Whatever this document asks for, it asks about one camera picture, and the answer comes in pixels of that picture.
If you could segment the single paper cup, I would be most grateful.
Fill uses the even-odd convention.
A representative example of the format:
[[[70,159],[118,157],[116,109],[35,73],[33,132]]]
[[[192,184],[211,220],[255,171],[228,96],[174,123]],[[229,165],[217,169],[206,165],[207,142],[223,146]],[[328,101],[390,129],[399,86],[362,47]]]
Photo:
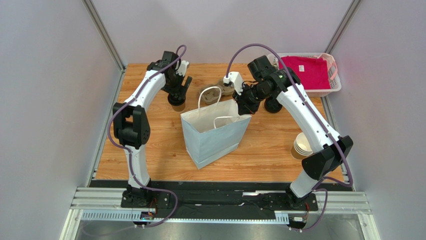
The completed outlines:
[[[180,105],[172,105],[172,109],[175,112],[178,112],[178,113],[183,112],[185,110],[185,108],[186,108],[186,104],[185,103],[182,103]]]

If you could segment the stack of black lids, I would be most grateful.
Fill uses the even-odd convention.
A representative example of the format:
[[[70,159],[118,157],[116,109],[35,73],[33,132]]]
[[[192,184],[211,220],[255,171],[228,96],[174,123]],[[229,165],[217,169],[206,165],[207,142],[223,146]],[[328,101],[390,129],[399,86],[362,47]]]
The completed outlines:
[[[283,106],[278,102],[277,99],[269,97],[264,101],[264,108],[269,113],[278,113],[281,111]]]

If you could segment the light blue paper bag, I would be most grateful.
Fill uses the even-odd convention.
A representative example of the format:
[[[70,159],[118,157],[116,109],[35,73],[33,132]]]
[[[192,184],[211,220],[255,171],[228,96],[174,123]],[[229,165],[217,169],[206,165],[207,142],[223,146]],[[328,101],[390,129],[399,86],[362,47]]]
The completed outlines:
[[[181,124],[186,151],[198,169],[236,150],[248,128],[252,116],[238,114],[234,100],[219,99],[201,107],[181,113]]]

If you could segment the stack of paper cups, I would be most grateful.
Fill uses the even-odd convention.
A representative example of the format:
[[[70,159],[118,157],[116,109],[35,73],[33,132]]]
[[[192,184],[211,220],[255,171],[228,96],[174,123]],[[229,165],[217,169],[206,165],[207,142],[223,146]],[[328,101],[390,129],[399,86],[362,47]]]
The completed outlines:
[[[303,132],[299,133],[293,141],[290,150],[291,156],[296,160],[302,160],[311,156],[314,152],[311,149],[309,141]]]

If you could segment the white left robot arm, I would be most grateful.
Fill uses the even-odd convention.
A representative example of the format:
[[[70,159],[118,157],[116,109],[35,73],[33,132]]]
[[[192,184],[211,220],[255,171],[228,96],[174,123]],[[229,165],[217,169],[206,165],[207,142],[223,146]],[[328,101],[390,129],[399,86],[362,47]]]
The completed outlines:
[[[108,124],[113,127],[113,134],[108,137],[115,137],[116,145],[124,149],[129,172],[121,200],[124,208],[147,208],[154,201],[146,158],[146,144],[151,134],[147,110],[159,91],[168,94],[167,101],[176,112],[185,109],[186,93],[192,81],[192,77],[186,76],[189,66],[177,53],[165,51],[160,60],[148,65],[135,92],[112,108],[113,116]]]

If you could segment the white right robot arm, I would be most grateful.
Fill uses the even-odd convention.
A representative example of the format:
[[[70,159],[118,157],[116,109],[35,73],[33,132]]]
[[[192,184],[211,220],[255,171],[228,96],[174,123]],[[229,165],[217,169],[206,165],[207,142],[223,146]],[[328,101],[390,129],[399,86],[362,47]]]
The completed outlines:
[[[307,137],[313,154],[303,159],[302,172],[287,191],[293,199],[310,194],[328,174],[342,165],[354,145],[350,136],[341,136],[312,105],[293,70],[276,69],[263,55],[248,64],[255,83],[247,86],[238,72],[228,71],[225,85],[233,86],[239,115],[254,114],[262,100],[275,99],[294,118]]]

